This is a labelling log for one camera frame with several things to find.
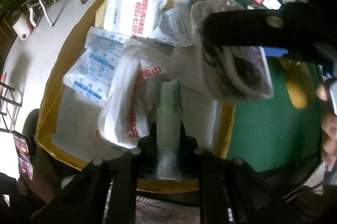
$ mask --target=phone screen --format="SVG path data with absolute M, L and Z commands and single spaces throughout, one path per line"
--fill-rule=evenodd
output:
M 30 160 L 26 138 L 21 134 L 13 134 L 17 157 L 23 173 L 27 173 L 29 179 L 33 179 L 33 165 Z

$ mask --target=white paper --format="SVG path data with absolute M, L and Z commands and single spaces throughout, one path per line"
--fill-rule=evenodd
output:
M 263 0 L 262 4 L 268 9 L 280 9 L 281 7 L 278 0 Z
M 63 83 L 90 100 L 104 105 L 123 53 L 123 43 L 128 38 L 91 27 L 85 43 L 86 51 L 65 74 Z
M 167 0 L 108 0 L 103 28 L 147 38 L 157 26 Z

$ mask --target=white cylinder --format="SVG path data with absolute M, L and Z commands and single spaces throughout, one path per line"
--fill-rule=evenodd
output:
M 25 14 L 21 14 L 13 23 L 13 29 L 21 40 L 26 40 L 33 32 L 34 27 Z

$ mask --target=finger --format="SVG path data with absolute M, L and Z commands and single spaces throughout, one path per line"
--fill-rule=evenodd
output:
M 331 169 L 335 165 L 336 158 L 327 154 L 324 150 L 321 152 L 321 154 L 325 165 L 328 167 L 328 169 Z
M 323 100 L 323 101 L 327 101 L 327 100 L 328 100 L 328 94 L 327 94 L 327 92 L 326 92 L 326 87 L 325 87 L 323 84 L 321 84 L 321 85 L 317 88 L 316 94 L 317 94 L 317 96 L 318 96 L 321 100 Z
M 337 140 L 332 139 L 327 133 L 322 134 L 322 147 L 330 155 L 335 155 Z
M 332 139 L 337 140 L 337 116 L 328 112 L 322 119 L 321 127 Z
M 16 185 L 17 185 L 17 190 L 21 195 L 23 195 L 23 196 L 28 195 L 28 187 L 27 187 L 27 185 L 25 184 L 24 181 L 18 180 L 16 182 Z

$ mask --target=green tabletop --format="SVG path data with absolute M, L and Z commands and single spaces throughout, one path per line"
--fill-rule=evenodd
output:
M 253 0 L 235 0 L 246 7 Z M 312 156 L 320 160 L 320 104 L 304 110 L 292 105 L 284 79 L 284 70 L 276 59 L 268 61 L 274 86 L 274 98 L 237 105 L 227 158 L 244 158 L 255 170 L 283 167 Z M 314 81 L 320 75 L 309 65 Z

